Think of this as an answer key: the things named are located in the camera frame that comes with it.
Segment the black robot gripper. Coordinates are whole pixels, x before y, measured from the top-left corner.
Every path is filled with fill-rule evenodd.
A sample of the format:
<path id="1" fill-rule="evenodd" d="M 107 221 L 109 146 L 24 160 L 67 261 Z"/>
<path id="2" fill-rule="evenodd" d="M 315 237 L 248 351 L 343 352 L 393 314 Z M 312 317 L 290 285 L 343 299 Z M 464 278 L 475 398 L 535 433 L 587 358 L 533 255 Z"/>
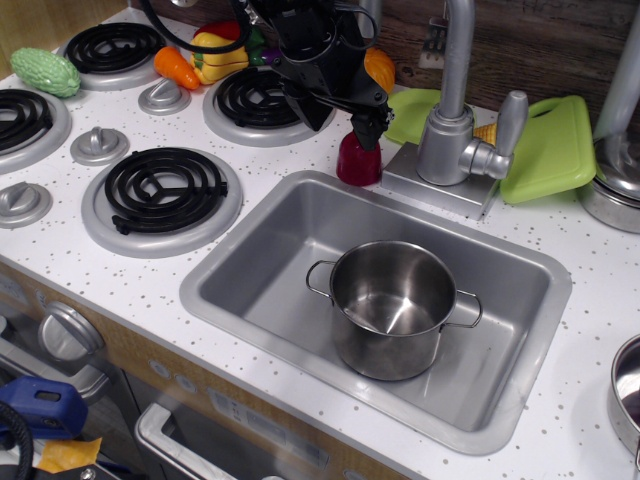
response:
<path id="1" fill-rule="evenodd" d="M 366 73 L 365 53 L 379 34 L 379 9 L 368 1 L 251 1 L 277 36 L 273 69 L 287 103 L 312 131 L 334 110 L 351 115 L 365 151 L 378 145 L 394 119 L 388 94 Z"/>

